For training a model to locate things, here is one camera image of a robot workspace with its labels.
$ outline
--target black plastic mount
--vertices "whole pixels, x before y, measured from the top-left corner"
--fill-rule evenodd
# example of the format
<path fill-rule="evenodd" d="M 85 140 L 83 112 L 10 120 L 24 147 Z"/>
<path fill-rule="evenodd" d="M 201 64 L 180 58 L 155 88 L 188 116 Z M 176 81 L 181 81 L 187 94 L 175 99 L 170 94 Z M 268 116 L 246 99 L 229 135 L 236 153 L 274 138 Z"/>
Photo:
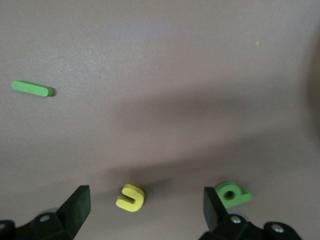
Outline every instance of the black plastic mount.
<path fill-rule="evenodd" d="M 73 240 L 91 210 L 90 188 L 82 185 L 56 212 L 46 212 L 26 225 L 0 220 L 0 240 Z"/>
<path fill-rule="evenodd" d="M 281 222 L 267 222 L 261 229 L 242 216 L 228 214 L 213 187 L 204 188 L 203 214 L 209 231 L 200 240 L 302 240 Z"/>

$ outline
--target green foam piece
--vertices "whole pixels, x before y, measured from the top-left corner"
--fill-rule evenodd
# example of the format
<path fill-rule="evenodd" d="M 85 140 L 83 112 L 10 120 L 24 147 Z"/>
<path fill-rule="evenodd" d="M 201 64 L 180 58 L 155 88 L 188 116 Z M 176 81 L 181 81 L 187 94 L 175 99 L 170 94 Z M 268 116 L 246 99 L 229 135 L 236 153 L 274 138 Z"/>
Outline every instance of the green foam piece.
<path fill-rule="evenodd" d="M 52 87 L 43 86 L 28 81 L 14 81 L 12 82 L 11 87 L 13 90 L 19 92 L 34 94 L 42 97 L 48 97 L 54 94 L 54 89 Z"/>
<path fill-rule="evenodd" d="M 253 198 L 248 190 L 242 190 L 234 181 L 220 183 L 215 191 L 226 209 L 249 202 Z"/>

